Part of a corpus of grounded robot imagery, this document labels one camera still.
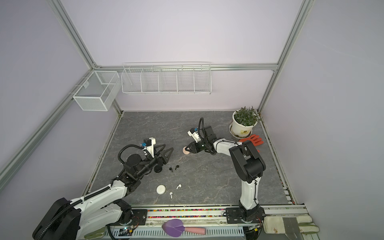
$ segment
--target green leaves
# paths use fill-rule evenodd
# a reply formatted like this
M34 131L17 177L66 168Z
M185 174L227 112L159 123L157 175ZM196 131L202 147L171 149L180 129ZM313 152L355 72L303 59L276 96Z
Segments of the green leaves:
M234 118L236 122L244 126L253 126L259 120L257 112L253 109L253 106L252 108L247 109L246 107L243 107L240 110L237 110Z

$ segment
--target black cable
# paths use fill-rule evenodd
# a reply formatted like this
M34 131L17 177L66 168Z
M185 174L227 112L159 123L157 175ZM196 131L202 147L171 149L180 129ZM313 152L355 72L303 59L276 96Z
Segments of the black cable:
M153 168L151 168L151 170L148 173L144 174L143 176L150 174L152 172L152 169Z
M140 218L139 217L136 217L136 216L133 216L132 218L137 218L137 224L136 224L136 226L132 229L132 231L133 230L135 230L138 226L139 226L139 223L140 223Z
M97 196L97 195L99 195L100 193L105 192L105 191L107 191L107 190L110 189L110 188L111 188L111 187L107 186L107 187L105 187L105 188L103 188L103 189L101 189L101 190L99 190L99 191L97 191L97 192L94 192L94 193L92 193L92 194L90 194L90 195L88 195L88 196L85 196L85 197L84 197L84 201L87 201L88 199L90 199L90 198L92 198L92 197L94 197L94 196Z
M260 222L260 228L263 228L263 222L261 221L261 219L259 218L258 215L256 215L256 217L258 218L259 222Z
M251 174L249 174L249 176L251 176L251 178L252 178L253 180L255 180L255 186L256 186L256 184L257 184L256 179L255 179ZM256 202L256 191L255 191L255 197L253 198L253 200L255 201L256 205L258 205L258 203Z
M262 225L261 229L259 230L259 234L257 235L257 238L260 237L260 234L262 233L263 230L264 230L264 228L263 228L263 225Z
M207 141L207 132L205 131L205 128L204 128L203 117L201 117L199 120L199 128L197 133L199 134L199 137L204 141L205 148L206 148L205 152L209 152L211 155L215 155L216 154L215 147L213 146L212 143Z
M123 168L123 169L121 170L121 172L120 172L116 177L114 177L114 178L111 179L111 186L113 185L113 182L114 182L116 179L118 179L119 177L121 177L121 175L123 175L124 171L125 171L125 168Z
M127 146L123 147L123 148L120 150L119 154L118 154L118 160L119 160L119 162L120 162L121 164L123 164L123 165L124 165L125 162L121 159L121 154L125 151L125 149L127 149L127 148L129 148L129 147L135 147L135 148L138 148L138 149L140 149L140 150L143 150L143 149L144 149L144 147L141 147L141 146L138 146L138 145L135 145L135 144L128 144Z
M113 234L112 234L112 231L111 231L111 225L110 224L107 224L107 230L108 230L108 234L109 236L111 237L112 240L117 240Z
M257 228L257 227L255 227L255 228L253 228L253 229L251 229L251 230L247 230L247 231L244 231L244 233L245 234L250 234L250 233L253 233L253 232L255 232L255 229L257 229L257 236L256 236L256 238L253 238L253 240L256 240L256 239L258 239L259 238L259 236L260 236L260 234L261 234L261 231L263 230L262 228Z
M239 146L239 144L237 142L231 142L231 141L227 141L227 140L221 140L220 142L218 142L217 144L221 143L221 142L230 142L230 143L234 143L236 144L237 146Z
M95 192L95 193L92 193L92 194L90 194L90 195L88 195L88 196L85 196L84 197L84 201L86 201L86 200L88 200L88 199L90 199L90 198L92 198L92 197L94 197L94 196L97 196L97 195L99 195L100 193L102 193L102 192L105 192L105 191L107 191L108 189L110 189L110 187L109 186L107 186L107 187L105 187L105 188L103 188L103 189L101 189L101 190L99 190L99 191L97 191L97 192ZM78 205L78 204L80 204L80 203L82 203L83 202L83 200L82 199L80 199L80 200L78 200L78 201L76 201L76 202L74 202L74 203L72 203L72 204L70 204L69 206L67 206L66 208L64 208L63 210L61 210L58 214L56 214L56 216L54 216L54 218L52 218L52 220L47 224L47 226L45 226L45 228L44 228L44 230L40 233L40 235L39 235L39 237L37 238L37 240L41 240L43 237L44 237L44 235L46 234L46 232L51 228L51 226L62 216L62 215L64 215L64 214L66 214L73 206L76 206L76 205Z
M147 161L149 161L149 160L152 160L152 159L153 159L152 155L149 153L149 151L148 151L147 149L145 149L145 150L144 150L144 152L146 152L146 153L147 153L147 158L148 158L148 160L147 160Z
M73 206L75 205L78 205L79 203L82 203L83 200L78 200L70 205L68 205L66 208L64 208L63 210L61 210L61 212L59 212L58 214L56 214L56 216L54 216L54 218L52 218L52 220L47 224L47 226L45 226L44 230L40 233L39 237L36 239L36 240L41 240L43 239L44 235L47 233L47 231L51 228L51 226L65 213L67 213L71 208L73 208Z

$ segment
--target pink handle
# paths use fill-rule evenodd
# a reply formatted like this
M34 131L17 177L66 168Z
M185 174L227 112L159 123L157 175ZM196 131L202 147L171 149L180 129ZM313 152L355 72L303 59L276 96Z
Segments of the pink handle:
M205 228L203 227L185 227L185 231L205 235Z

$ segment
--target potted plant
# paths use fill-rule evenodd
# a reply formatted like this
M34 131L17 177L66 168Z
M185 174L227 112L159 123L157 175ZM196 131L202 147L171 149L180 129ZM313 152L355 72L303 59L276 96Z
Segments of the potted plant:
M259 116L253 107L248 109L243 107L234 111L232 121L230 131L235 138L240 139L251 135L252 128L259 121Z

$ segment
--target white flower pot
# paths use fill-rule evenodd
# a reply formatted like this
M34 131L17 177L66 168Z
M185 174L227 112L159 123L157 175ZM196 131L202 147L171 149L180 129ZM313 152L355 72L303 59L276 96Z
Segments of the white flower pot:
M256 121L256 123L253 126L244 126L236 122L235 114L236 114L236 111L234 111L232 114L232 127L230 128L230 131L235 137L238 137L238 138L249 137L249 135L252 132L252 128L256 126L258 121Z

